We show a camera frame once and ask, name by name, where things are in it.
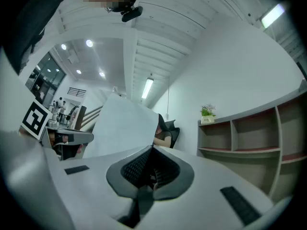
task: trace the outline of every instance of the white wall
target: white wall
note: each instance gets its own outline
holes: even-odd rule
[[[0,48],[0,130],[16,131],[34,101],[34,95],[28,90],[11,66]]]
[[[77,81],[75,81],[75,79],[73,79],[70,75],[66,75],[63,81],[61,82],[60,86],[58,87],[52,101],[58,100],[60,97],[62,97],[62,98],[72,99],[77,102],[82,102],[83,97],[67,94],[69,88],[76,88],[75,87],[76,82]]]
[[[91,82],[79,80],[74,82],[73,88],[86,90],[85,96],[81,101],[81,105],[86,107],[86,113],[102,106],[107,100],[104,90]]]
[[[187,67],[170,86],[168,113],[181,130],[175,148],[191,154],[197,150],[202,105],[214,105],[217,118],[241,113],[297,89],[303,78],[265,33],[219,14],[184,62]],[[165,119],[167,91],[152,109]]]

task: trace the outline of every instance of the office chair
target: office chair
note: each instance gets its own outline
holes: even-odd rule
[[[180,128],[169,130],[172,133],[172,142],[170,148],[173,148],[180,133]]]
[[[175,128],[174,122],[175,122],[175,120],[165,122],[166,127],[168,128],[168,130],[172,134],[172,141],[171,141],[170,148],[174,147],[174,145],[175,145],[175,143],[178,139],[179,133],[180,133],[180,128]]]
[[[124,0],[122,2],[111,2],[108,5],[110,7],[106,7],[106,11],[108,12],[120,12],[123,16],[122,21],[128,22],[136,17],[139,17],[143,12],[143,7],[134,7],[134,3],[136,0]]]

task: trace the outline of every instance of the white ceiling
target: white ceiling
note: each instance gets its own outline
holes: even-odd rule
[[[150,106],[167,89],[169,78],[170,83],[176,78],[181,70],[180,61],[191,53],[196,40],[216,13],[237,17],[259,28],[259,18],[276,3],[277,0],[137,0],[135,6],[143,7],[142,15],[123,23],[119,13],[108,14],[104,8],[93,3],[64,0],[48,23],[45,36],[69,34],[88,26],[107,26],[117,28],[119,32],[129,28],[131,36],[128,41],[124,39],[124,46],[112,38],[91,38],[103,42],[97,52],[85,46],[86,38],[72,40],[71,44],[81,60],[81,63],[71,66],[72,73],[77,78],[96,81],[100,77],[96,74],[98,67],[104,67],[108,84],[126,86],[127,98],[135,102],[142,100],[146,79],[151,77],[154,79],[153,87],[142,102]],[[297,53],[301,52],[301,48],[298,49],[293,27],[291,31],[289,27],[281,28],[276,23],[265,33],[281,45],[284,43],[291,56],[299,57]],[[84,75],[75,73],[78,67],[85,70]]]
[[[85,39],[65,42],[66,50],[61,45],[55,49],[65,66],[78,80],[93,81],[110,90],[116,86],[119,93],[125,93],[125,76],[123,60],[123,40],[119,38],[90,38],[93,47],[86,45]],[[76,60],[71,63],[68,58],[76,53]]]

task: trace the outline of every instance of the chair backrest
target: chair backrest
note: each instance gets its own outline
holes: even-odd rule
[[[171,142],[170,148],[173,148],[175,143],[176,143],[176,140],[179,136],[180,128],[174,128],[174,129],[170,130],[170,132],[172,133],[172,142]]]

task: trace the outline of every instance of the ceiling light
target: ceiling light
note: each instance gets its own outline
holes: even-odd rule
[[[93,47],[93,42],[90,39],[88,39],[86,40],[86,45],[88,45],[91,48]]]
[[[264,28],[268,28],[284,12],[284,8],[277,4],[266,16],[261,19]]]
[[[142,95],[143,99],[146,99],[153,82],[154,82],[153,79],[151,79],[151,78],[147,79],[146,84],[145,84],[145,88],[144,88],[144,91],[143,91],[143,95]]]

